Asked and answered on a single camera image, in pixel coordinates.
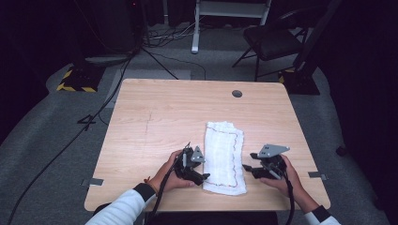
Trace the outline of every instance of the black electronic device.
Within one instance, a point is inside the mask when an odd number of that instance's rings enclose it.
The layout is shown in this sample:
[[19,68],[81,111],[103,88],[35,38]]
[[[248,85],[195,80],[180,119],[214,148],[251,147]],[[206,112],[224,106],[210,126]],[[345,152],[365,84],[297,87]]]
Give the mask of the black electronic device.
[[251,153],[253,159],[260,159],[260,168],[253,168],[248,165],[242,165],[245,171],[251,172],[255,179],[266,177],[269,179],[281,180],[286,171],[286,164],[280,153],[289,150],[287,146],[266,144],[258,154]]
[[193,169],[205,162],[200,148],[196,146],[195,150],[193,150],[188,144],[184,147],[181,154],[182,157],[176,159],[177,162],[174,167],[176,176],[185,180],[191,180],[197,186],[202,185],[203,181],[210,176],[210,173],[200,174]]

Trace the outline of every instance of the person's left hand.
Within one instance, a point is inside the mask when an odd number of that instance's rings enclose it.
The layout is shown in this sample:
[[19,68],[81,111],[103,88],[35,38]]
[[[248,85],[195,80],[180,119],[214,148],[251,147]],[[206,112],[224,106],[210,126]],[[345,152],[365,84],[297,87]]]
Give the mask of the person's left hand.
[[[176,157],[181,152],[182,152],[182,150],[173,152],[172,155],[169,157],[169,160],[167,160],[161,166],[161,168],[158,170],[155,177],[153,177],[152,179],[150,179],[148,181],[148,184],[150,184],[151,186],[153,186],[154,188],[156,188],[159,191],[161,188],[161,181],[163,180],[164,175],[166,175],[167,172],[169,171],[170,167],[173,166],[173,163],[174,163]],[[167,179],[167,183],[166,183],[166,186],[164,187],[163,191],[166,192],[166,191],[169,191],[174,188],[183,188],[183,187],[189,188],[189,187],[194,187],[194,186],[195,186],[195,183],[193,183],[193,181],[180,179],[176,176],[176,173],[174,171],[172,171],[169,178]]]

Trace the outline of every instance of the hand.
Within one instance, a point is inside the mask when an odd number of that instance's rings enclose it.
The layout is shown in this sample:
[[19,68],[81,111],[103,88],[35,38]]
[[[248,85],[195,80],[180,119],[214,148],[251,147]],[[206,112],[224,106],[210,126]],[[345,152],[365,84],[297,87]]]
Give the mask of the hand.
[[[175,159],[181,152],[182,150],[173,152],[169,159],[158,170],[156,175],[148,181],[148,184],[152,185],[159,191],[161,188],[161,181],[163,180],[164,175],[166,175],[169,169],[173,166]],[[194,186],[195,183],[193,183],[193,181],[180,179],[176,176],[176,173],[172,171],[169,178],[167,179],[167,183],[163,191],[166,192],[174,188],[189,188]]]
[[[295,202],[298,204],[304,214],[313,211],[319,206],[319,204],[310,196],[310,194],[308,194],[308,192],[302,186],[299,180],[299,175],[296,172],[295,168],[292,166],[292,163],[290,163],[290,160],[284,155],[281,155],[281,157],[286,164],[287,178],[293,186],[293,196],[295,198]],[[284,196],[289,197],[287,184],[284,179],[273,180],[262,177],[260,178],[260,181],[268,186],[277,188]]]

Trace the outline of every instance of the chair backrest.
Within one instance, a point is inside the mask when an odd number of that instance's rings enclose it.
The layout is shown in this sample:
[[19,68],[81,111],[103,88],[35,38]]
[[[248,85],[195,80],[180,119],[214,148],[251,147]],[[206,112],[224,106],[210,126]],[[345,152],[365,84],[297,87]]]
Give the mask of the chair backrest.
[[314,27],[319,19],[325,15],[327,9],[326,6],[296,9],[285,13],[266,26],[268,26],[268,31]]

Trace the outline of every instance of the chair leg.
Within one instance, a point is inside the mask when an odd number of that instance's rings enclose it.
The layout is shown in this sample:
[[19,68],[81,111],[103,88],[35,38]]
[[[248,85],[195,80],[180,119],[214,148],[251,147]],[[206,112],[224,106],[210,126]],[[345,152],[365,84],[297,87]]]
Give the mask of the chair leg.
[[246,50],[246,52],[240,56],[240,58],[235,62],[235,64],[232,65],[232,68],[234,68],[234,67],[237,65],[237,63],[239,63],[240,60],[242,60],[242,59],[246,56],[246,54],[249,53],[249,51],[250,51],[251,49],[252,49],[252,48],[249,48],[248,50]]
[[254,76],[254,81],[257,82],[257,77],[258,77],[258,67],[260,64],[260,58],[258,56],[255,57],[255,76]]

